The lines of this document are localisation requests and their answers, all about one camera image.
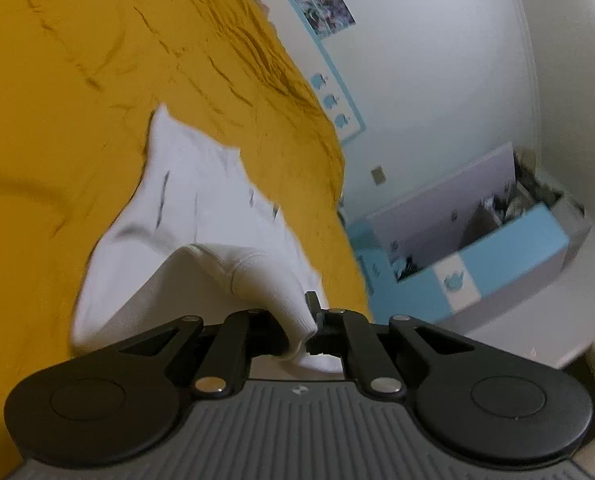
wrinkled yellow fabric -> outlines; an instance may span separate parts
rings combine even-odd
[[[332,306],[367,313],[330,122],[252,0],[0,0],[0,478],[10,389],[70,357],[87,258],[136,188],[150,114],[241,148]]]

bed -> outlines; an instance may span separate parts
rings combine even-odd
[[[253,0],[0,0],[0,478],[10,389],[69,359],[96,241],[136,188],[150,115],[238,146],[331,306],[367,314],[331,123]]]

wall outlet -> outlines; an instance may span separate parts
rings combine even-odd
[[[378,166],[371,170],[371,176],[373,177],[373,182],[375,182],[376,186],[380,184],[384,184],[386,182],[386,175],[384,174],[384,170],[382,166]]]

ribbed surface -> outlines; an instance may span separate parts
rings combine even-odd
[[[130,462],[67,471],[30,461],[12,480],[588,480],[571,462],[500,472],[446,455],[398,404],[352,383],[248,381],[231,399],[198,403],[180,431]]]

white garment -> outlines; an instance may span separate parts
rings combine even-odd
[[[151,312],[152,304],[148,301],[158,294],[154,288],[166,279],[150,280],[148,286],[145,283],[175,250],[191,244],[195,244],[189,249],[194,256],[191,260],[195,259],[199,267],[193,267],[189,253],[181,257],[186,261],[183,266],[188,266],[187,272],[196,272],[197,283],[207,281],[197,272],[201,268],[218,284],[222,280],[224,289],[227,267],[236,259],[246,256],[252,263],[257,258],[258,264],[265,265],[270,261],[265,258],[272,258],[289,271],[280,280],[284,296],[279,303],[269,304],[273,299],[271,289],[260,288],[264,283],[259,279],[256,282],[249,272],[239,289],[231,290],[241,293],[242,301],[231,295],[231,298],[222,297],[224,308],[207,306],[205,310],[198,302],[186,301],[174,302],[176,308]],[[290,280],[294,286],[285,290]],[[187,286],[185,294],[189,293],[190,281],[184,277],[178,280],[180,286]],[[143,290],[141,299],[133,298],[127,303],[143,285],[151,295]],[[302,296],[299,303],[297,290]],[[229,312],[241,310],[247,303],[260,306],[260,298],[266,294],[267,303],[262,306],[275,309],[276,318],[282,318],[277,312],[279,308],[287,313],[284,322],[278,319],[290,338],[287,356],[294,357],[293,362],[301,367],[339,373],[338,359],[303,355],[303,343],[315,328],[303,299],[308,290],[316,291],[321,306],[328,308],[320,276],[308,263],[282,212],[249,181],[239,150],[225,148],[174,120],[166,107],[160,105],[151,121],[142,181],[132,200],[98,242],[89,262],[76,304],[72,343],[76,349],[89,351],[185,314],[202,316],[207,324],[222,322]],[[210,293],[218,294],[215,287]]]

